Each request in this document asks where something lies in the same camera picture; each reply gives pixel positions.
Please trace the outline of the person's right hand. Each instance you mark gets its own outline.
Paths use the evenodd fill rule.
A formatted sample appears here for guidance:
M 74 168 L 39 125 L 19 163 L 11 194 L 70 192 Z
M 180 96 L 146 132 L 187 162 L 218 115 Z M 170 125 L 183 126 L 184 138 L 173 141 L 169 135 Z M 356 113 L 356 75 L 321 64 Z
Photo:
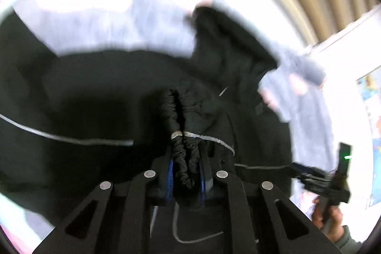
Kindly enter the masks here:
M 319 209 L 320 198 L 315 198 L 315 200 L 313 200 L 313 203 L 315 204 L 315 209 L 312 215 L 312 222 L 318 229 L 322 231 L 324 228 L 324 223 L 322 212 Z M 344 227 L 342 226 L 343 215 L 340 209 L 336 206 L 330 207 L 329 214 L 329 219 L 332 223 L 328 231 L 325 232 L 325 235 L 331 242 L 335 243 L 339 241 L 345 233 Z

